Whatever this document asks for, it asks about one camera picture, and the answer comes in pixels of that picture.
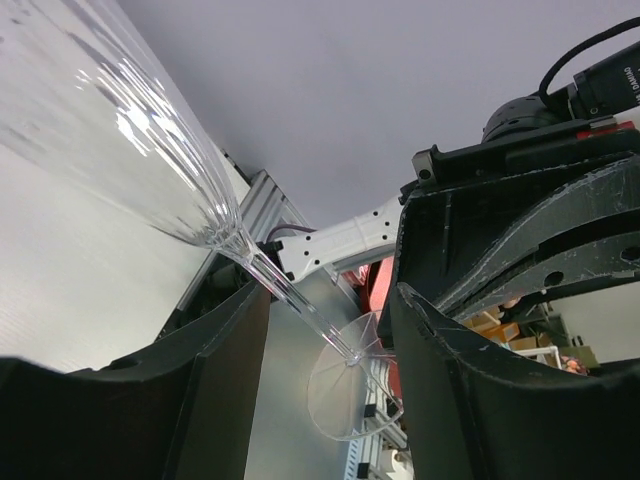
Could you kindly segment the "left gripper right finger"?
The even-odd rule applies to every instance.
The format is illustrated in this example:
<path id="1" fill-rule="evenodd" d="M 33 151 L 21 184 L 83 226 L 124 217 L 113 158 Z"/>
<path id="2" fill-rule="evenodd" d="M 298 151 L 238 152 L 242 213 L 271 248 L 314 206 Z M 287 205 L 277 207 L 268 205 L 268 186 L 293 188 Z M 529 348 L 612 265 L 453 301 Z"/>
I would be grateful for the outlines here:
<path id="1" fill-rule="evenodd" d="M 639 370 L 585 377 L 507 350 L 406 283 L 389 298 L 419 479 L 635 479 Z"/>

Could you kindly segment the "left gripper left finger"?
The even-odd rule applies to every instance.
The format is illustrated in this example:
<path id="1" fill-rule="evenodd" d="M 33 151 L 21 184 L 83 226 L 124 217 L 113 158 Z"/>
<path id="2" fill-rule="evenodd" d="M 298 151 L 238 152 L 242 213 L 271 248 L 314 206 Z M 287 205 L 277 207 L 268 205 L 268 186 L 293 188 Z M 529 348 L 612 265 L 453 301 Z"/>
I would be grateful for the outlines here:
<path id="1" fill-rule="evenodd" d="M 269 293 L 212 312 L 98 371 L 1 362 L 5 479 L 240 479 Z"/>

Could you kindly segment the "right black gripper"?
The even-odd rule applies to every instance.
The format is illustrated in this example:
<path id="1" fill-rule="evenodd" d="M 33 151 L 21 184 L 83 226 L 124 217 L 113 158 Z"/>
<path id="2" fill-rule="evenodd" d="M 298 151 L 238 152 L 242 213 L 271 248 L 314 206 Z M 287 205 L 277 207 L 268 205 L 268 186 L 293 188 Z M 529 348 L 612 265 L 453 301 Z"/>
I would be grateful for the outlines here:
<path id="1" fill-rule="evenodd" d="M 414 155 L 394 284 L 463 322 L 544 290 L 558 299 L 638 281 L 638 160 L 530 172 L 580 161 L 586 141 L 603 155 L 612 134 L 639 127 L 637 43 L 549 89 L 575 57 L 638 25 L 633 17 L 571 48 L 535 92 L 494 112 L 479 144 Z"/>

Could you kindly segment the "clear fluted wine glass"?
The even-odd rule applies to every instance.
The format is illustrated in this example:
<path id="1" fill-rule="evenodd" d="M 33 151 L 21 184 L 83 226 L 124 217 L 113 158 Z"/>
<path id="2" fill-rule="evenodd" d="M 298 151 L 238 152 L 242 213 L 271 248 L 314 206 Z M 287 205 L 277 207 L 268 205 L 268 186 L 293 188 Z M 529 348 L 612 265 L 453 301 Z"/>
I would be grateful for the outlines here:
<path id="1" fill-rule="evenodd" d="M 325 343 L 307 387 L 327 437 L 397 424 L 395 363 L 365 314 L 325 319 L 243 224 L 222 157 L 162 69 L 103 1 L 1 5 L 1 144 L 182 243 L 243 267 Z"/>

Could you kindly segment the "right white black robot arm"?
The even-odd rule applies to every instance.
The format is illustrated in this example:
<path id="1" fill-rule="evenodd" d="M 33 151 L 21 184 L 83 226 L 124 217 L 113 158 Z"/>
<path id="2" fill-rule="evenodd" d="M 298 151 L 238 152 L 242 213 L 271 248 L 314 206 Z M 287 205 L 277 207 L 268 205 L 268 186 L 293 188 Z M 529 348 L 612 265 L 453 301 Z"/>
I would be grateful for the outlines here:
<path id="1" fill-rule="evenodd" d="M 514 298 L 560 298 L 639 278 L 639 48 L 577 73 L 581 52 L 638 26 L 624 21 L 569 50 L 538 90 L 501 106 L 479 144 L 412 159 L 399 196 L 332 227 L 284 237 L 299 281 L 395 259 L 392 278 L 465 320 Z"/>

